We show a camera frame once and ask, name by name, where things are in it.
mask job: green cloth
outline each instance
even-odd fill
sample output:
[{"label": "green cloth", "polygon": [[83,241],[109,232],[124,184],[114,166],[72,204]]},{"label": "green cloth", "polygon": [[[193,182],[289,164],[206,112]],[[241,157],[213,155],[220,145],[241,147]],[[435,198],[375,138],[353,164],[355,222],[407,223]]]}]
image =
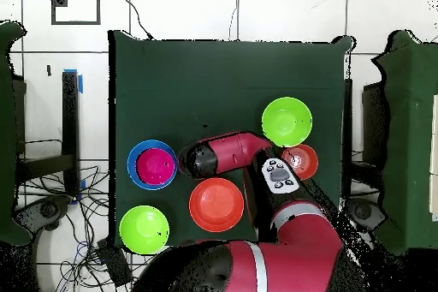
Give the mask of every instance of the green cloth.
[{"label": "green cloth", "polygon": [[17,159],[17,135],[15,99],[12,86],[9,50],[14,41],[25,34],[16,22],[0,21],[0,241],[24,246],[32,238],[30,233],[12,220],[16,204],[15,170]]},{"label": "green cloth", "polygon": [[[256,240],[247,211],[222,233],[200,229],[188,211],[199,183],[180,172],[164,189],[137,187],[127,157],[141,141],[160,140],[178,153],[196,140],[233,131],[262,134],[263,109],[279,97],[307,104],[313,128],[306,144],[315,149],[315,181],[339,203],[340,137],[344,98],[344,56],[352,39],[327,43],[263,43],[115,39],[115,244],[119,223],[138,205],[155,206],[167,217],[168,245],[187,239]],[[242,171],[220,175],[244,194]]]},{"label": "green cloth", "polygon": [[438,248],[438,222],[429,212],[429,166],[438,45],[419,44],[407,31],[392,37],[376,59],[386,78],[390,123],[383,169],[383,210],[389,216],[377,239],[396,255],[408,248]]}]

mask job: white control panel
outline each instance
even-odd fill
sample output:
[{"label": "white control panel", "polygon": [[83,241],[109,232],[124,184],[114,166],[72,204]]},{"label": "white control panel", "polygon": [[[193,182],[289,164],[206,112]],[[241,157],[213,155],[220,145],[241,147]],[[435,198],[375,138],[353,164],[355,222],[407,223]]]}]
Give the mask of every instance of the white control panel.
[{"label": "white control panel", "polygon": [[273,194],[288,194],[299,189],[293,172],[280,158],[268,158],[263,164],[262,173]]}]

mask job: white tile wall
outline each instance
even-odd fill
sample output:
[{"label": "white tile wall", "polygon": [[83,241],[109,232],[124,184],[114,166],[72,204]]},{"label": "white tile wall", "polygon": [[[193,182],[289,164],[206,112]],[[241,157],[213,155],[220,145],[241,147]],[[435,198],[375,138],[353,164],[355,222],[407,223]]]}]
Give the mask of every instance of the white tile wall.
[{"label": "white tile wall", "polygon": [[357,40],[355,52],[380,53],[388,35],[410,29],[421,41],[438,35],[438,0],[348,0],[347,34]]},{"label": "white tile wall", "polygon": [[[87,1],[83,3],[86,10]],[[76,10],[68,14],[70,20],[82,16],[82,8]],[[51,25],[50,0],[23,0],[23,13],[25,51],[107,51],[107,31],[128,30],[129,26],[124,0],[101,0],[102,25]]]},{"label": "white tile wall", "polygon": [[240,40],[330,42],[345,18],[346,0],[240,0]]},{"label": "white tile wall", "polygon": [[[139,11],[143,26],[156,39],[237,39],[237,13],[230,29],[235,0],[131,0]],[[0,20],[21,21],[27,30],[23,39],[24,68],[21,66],[21,43],[15,43],[10,56],[17,74],[24,72],[27,81],[27,140],[61,139],[61,75],[63,69],[77,69],[84,78],[80,99],[80,157],[108,158],[108,55],[85,53],[108,51],[107,31],[121,29],[145,39],[135,11],[125,0],[101,0],[100,26],[51,25],[50,0],[0,0]],[[357,40],[352,55],[353,139],[354,150],[363,148],[362,88],[381,79],[370,61],[382,52],[388,35],[395,29],[408,28],[423,41],[438,35],[438,10],[435,0],[240,0],[240,40],[287,40],[329,42],[345,32]],[[93,0],[68,0],[67,8],[56,9],[58,20],[85,20],[93,15]],[[71,54],[65,51],[77,51]],[[51,67],[51,76],[46,66]],[[31,157],[59,153],[59,144],[28,145]],[[82,167],[99,164],[104,173],[106,161],[84,161]],[[352,185],[356,191],[362,189]],[[108,191],[108,183],[97,186]],[[27,187],[27,192],[40,190]],[[27,203],[38,196],[28,195]],[[76,236],[84,239],[84,219],[78,205],[69,206],[68,215],[75,224]],[[108,219],[92,215],[96,240],[108,234]],[[64,218],[53,232],[44,232],[38,247],[38,274],[43,292],[54,292],[61,279],[59,264],[73,260],[76,241],[72,226]],[[133,269],[149,258],[134,255]],[[142,265],[134,271],[139,276]],[[115,292],[105,286],[105,292]],[[80,292],[100,292],[99,288]]]},{"label": "white tile wall", "polygon": [[[228,40],[235,0],[131,0],[142,25],[155,39]],[[146,39],[131,10],[132,35]],[[235,26],[231,29],[235,39]]]}]

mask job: bowl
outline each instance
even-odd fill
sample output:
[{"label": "bowl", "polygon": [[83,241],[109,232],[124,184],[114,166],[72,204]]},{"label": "bowl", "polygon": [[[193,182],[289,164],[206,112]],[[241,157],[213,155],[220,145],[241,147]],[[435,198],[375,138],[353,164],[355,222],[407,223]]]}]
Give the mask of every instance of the bowl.
[{"label": "bowl", "polygon": [[178,170],[174,151],[159,140],[140,142],[127,158],[127,172],[133,182],[146,190],[159,190],[174,180]]},{"label": "bowl", "polygon": [[307,180],[317,172],[317,153],[308,145],[300,144],[287,148],[281,158],[291,165],[293,172],[301,180]]},{"label": "bowl", "polygon": [[241,219],[244,200],[240,190],[229,180],[212,177],[193,189],[189,212],[193,221],[209,232],[233,228]]},{"label": "bowl", "polygon": [[272,101],[262,114],[264,135],[280,147],[299,145],[311,132],[311,126],[311,111],[292,97]]},{"label": "bowl", "polygon": [[123,244],[137,254],[159,251],[168,241],[169,223],[162,212],[153,206],[135,206],[120,222]]}]

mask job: blue bowl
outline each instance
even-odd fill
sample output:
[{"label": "blue bowl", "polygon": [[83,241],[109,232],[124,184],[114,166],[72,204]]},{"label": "blue bowl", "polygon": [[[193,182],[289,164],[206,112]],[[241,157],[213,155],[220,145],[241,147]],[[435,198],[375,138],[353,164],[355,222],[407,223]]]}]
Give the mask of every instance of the blue bowl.
[{"label": "blue bowl", "polygon": [[[174,172],[172,173],[172,176],[163,184],[159,184],[159,185],[146,184],[145,182],[142,182],[139,176],[137,175],[137,170],[135,169],[137,158],[140,156],[141,153],[151,148],[159,148],[160,150],[164,150],[170,155],[172,160],[174,160]],[[176,159],[174,151],[164,142],[158,140],[147,140],[140,142],[135,148],[131,150],[129,156],[127,157],[127,173],[129,174],[135,185],[146,190],[159,190],[167,187],[172,182],[172,180],[174,180],[177,171],[178,171],[178,161]]]}]

